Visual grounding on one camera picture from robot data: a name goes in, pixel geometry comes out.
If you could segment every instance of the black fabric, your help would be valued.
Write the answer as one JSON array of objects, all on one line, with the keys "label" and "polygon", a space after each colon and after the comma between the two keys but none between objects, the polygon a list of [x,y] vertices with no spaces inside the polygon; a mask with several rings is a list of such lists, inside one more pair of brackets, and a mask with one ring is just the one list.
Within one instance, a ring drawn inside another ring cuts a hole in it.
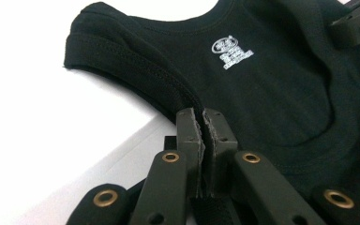
[{"label": "black fabric", "polygon": [[[306,198],[320,185],[360,197],[360,45],[337,50],[326,30],[349,12],[336,0],[220,0],[157,22],[95,3],[71,26],[65,66],[121,80],[171,119],[222,112],[242,148]],[[226,69],[212,51],[221,38],[253,54]]]}]

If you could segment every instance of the white surface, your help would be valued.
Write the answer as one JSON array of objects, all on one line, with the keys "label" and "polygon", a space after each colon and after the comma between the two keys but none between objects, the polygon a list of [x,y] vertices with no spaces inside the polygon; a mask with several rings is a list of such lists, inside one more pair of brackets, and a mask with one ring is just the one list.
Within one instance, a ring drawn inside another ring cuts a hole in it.
[{"label": "white surface", "polygon": [[[178,21],[217,0],[110,0]],[[143,179],[175,128],[127,89],[63,68],[73,19],[94,1],[0,1],[0,225],[65,224],[83,195]]]}]

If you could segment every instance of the white logo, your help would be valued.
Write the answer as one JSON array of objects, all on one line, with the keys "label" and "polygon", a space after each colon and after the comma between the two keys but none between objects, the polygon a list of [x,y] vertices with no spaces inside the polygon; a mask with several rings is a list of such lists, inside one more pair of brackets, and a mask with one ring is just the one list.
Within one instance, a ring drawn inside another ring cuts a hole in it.
[{"label": "white logo", "polygon": [[220,59],[225,63],[225,69],[232,67],[254,54],[252,50],[244,52],[241,47],[237,45],[238,40],[233,36],[221,38],[213,44],[212,52],[222,53]]}]

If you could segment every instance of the brass ring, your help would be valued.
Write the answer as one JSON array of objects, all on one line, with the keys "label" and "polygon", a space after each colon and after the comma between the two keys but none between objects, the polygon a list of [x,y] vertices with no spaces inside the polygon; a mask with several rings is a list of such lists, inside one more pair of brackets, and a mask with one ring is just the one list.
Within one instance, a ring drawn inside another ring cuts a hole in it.
[{"label": "brass ring", "polygon": [[[111,195],[111,198],[108,200],[101,200],[101,196],[103,195]],[[111,189],[101,190],[93,199],[93,203],[98,207],[107,207],[115,203],[118,199],[118,194],[116,191]]]},{"label": "brass ring", "polygon": [[[323,196],[325,197],[325,199],[327,201],[329,201],[330,203],[334,204],[337,207],[346,208],[346,209],[351,209],[354,207],[353,200],[350,197],[348,197],[347,195],[341,193],[340,191],[333,190],[333,189],[327,189],[323,193]],[[341,198],[342,201],[334,199],[333,198],[334,196]]]},{"label": "brass ring", "polygon": [[162,159],[166,162],[175,162],[179,159],[179,155],[175,154],[175,153],[167,153],[165,155],[162,156]]},{"label": "brass ring", "polygon": [[251,154],[251,153],[245,153],[242,158],[244,159],[244,161],[246,162],[250,162],[250,163],[258,163],[260,162],[260,157]]}]

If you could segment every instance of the neckline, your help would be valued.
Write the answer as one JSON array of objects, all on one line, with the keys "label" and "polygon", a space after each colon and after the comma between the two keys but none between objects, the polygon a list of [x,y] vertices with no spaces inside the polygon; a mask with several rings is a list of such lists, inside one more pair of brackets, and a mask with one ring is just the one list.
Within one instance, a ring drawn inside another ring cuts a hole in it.
[{"label": "neckline", "polygon": [[209,11],[201,16],[183,21],[156,21],[137,16],[130,18],[143,28],[159,33],[170,34],[196,34],[208,31],[221,24],[233,9],[234,0],[218,0]]}]

